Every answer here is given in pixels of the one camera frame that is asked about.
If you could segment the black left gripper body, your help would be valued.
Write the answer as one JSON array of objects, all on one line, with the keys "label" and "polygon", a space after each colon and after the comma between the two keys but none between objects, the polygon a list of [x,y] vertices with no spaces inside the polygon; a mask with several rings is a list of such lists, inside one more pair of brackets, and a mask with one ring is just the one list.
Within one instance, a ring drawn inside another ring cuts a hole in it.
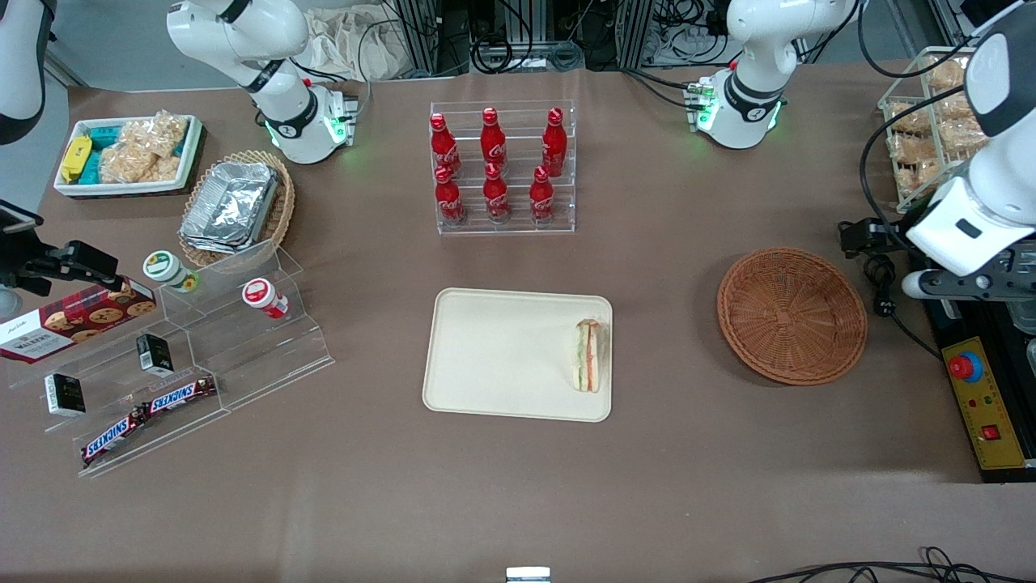
[{"label": "black left gripper body", "polygon": [[893,247],[888,229],[877,218],[839,223],[839,244],[845,258],[887,253]]}]

